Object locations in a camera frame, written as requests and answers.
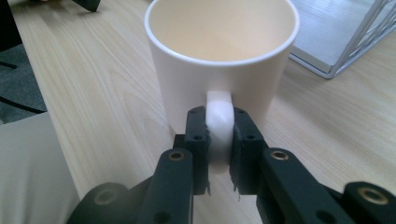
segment table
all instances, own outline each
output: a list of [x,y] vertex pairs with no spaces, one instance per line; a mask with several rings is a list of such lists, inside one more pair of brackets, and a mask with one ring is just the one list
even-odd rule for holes
[[[152,175],[173,133],[149,54],[148,0],[102,1],[89,13],[70,0],[9,0],[78,194]],[[396,33],[332,80],[288,61],[263,135],[289,149],[322,184],[349,181],[396,194]],[[255,198],[210,177],[194,198],[194,223],[260,223]]]

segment floor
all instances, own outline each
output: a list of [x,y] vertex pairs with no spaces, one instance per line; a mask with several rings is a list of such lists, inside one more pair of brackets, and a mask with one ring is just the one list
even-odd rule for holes
[[[15,103],[46,111],[46,105],[23,45],[0,52],[0,62],[17,65],[11,69],[0,65],[0,96]],[[0,125],[32,117],[24,111],[0,102]]]

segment desk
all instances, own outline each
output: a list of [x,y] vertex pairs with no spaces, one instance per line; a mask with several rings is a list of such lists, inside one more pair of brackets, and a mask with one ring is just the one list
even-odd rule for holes
[[[80,197],[107,181],[128,188],[172,146],[149,54],[147,0],[9,0]],[[396,33],[325,80],[289,61],[263,135],[291,150],[321,183],[365,180],[396,194]],[[228,175],[194,200],[195,223],[260,223],[254,197]]]

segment white mug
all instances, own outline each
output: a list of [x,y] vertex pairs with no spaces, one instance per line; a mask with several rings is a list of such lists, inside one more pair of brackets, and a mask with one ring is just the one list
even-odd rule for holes
[[232,136],[213,139],[233,127],[233,106],[262,128],[299,18],[290,0],[155,0],[145,28],[172,129],[184,133],[187,112],[206,105],[212,145],[226,147]]

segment gray fabric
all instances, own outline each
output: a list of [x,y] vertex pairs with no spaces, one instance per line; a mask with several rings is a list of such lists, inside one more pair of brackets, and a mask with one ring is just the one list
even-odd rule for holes
[[47,113],[0,126],[0,224],[65,223],[78,202]]

